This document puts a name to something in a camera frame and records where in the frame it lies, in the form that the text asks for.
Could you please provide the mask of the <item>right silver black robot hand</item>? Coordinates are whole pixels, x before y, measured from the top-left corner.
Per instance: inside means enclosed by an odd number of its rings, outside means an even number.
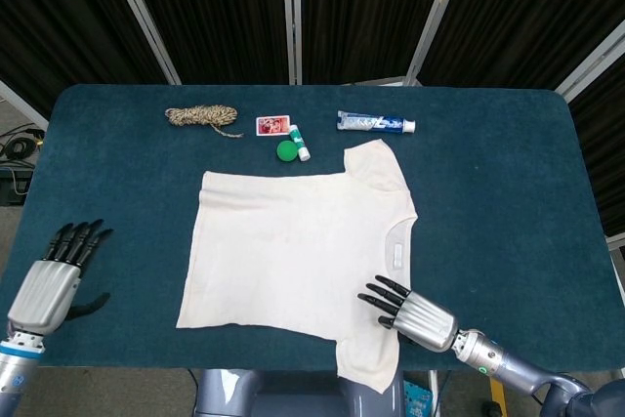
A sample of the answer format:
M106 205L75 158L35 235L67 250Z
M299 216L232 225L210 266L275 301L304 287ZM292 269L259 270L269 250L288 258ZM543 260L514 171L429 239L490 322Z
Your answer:
M356 297L382 312L377 322L434 353L451 349L459 332L457 318L445 308L382 275Z

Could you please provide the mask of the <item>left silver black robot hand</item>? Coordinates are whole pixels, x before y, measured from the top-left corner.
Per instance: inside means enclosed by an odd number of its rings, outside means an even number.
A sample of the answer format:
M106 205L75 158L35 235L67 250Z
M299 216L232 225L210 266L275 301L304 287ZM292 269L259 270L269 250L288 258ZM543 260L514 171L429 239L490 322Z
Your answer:
M8 312L8 336L25 342L57 331L65 322L90 315L110 299L104 292L76 305L74 297L99 245L113 233L102 219L62 226L41 259L27 272Z

